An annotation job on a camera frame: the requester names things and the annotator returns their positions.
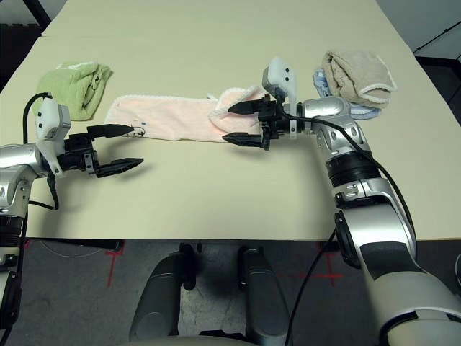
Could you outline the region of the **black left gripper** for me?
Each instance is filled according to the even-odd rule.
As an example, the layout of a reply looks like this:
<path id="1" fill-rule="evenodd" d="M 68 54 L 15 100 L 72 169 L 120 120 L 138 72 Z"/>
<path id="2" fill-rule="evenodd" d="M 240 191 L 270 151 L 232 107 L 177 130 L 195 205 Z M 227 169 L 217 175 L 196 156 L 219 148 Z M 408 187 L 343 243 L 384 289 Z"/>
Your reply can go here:
<path id="1" fill-rule="evenodd" d="M 64 141 L 64 154 L 58 156 L 58 163 L 65 172 L 80 170 L 95 174 L 97 178 L 121 174 L 143 163 L 143 159 L 126 158 L 111 161 L 97 167 L 93 138 L 114 138 L 127 135 L 134 127 L 120 124 L 104 124 L 87 127 L 87 133 L 70 135 Z"/>

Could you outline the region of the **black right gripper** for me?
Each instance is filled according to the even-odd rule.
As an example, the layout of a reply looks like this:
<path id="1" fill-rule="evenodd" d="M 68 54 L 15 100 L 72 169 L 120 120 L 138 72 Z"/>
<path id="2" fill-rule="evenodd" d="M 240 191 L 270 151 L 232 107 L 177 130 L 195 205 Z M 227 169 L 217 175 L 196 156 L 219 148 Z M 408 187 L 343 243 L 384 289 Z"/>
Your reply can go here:
<path id="1" fill-rule="evenodd" d="M 230 113 L 238 115 L 257 114 L 261 135 L 248 133 L 229 133 L 222 139 L 228 143 L 244 146 L 262 148 L 268 151 L 271 140 L 290 132 L 290 121 L 285 118 L 278 109 L 277 102 L 270 100 L 269 95 L 264 95 L 259 100 L 250 100 L 236 103 L 228 108 Z"/>

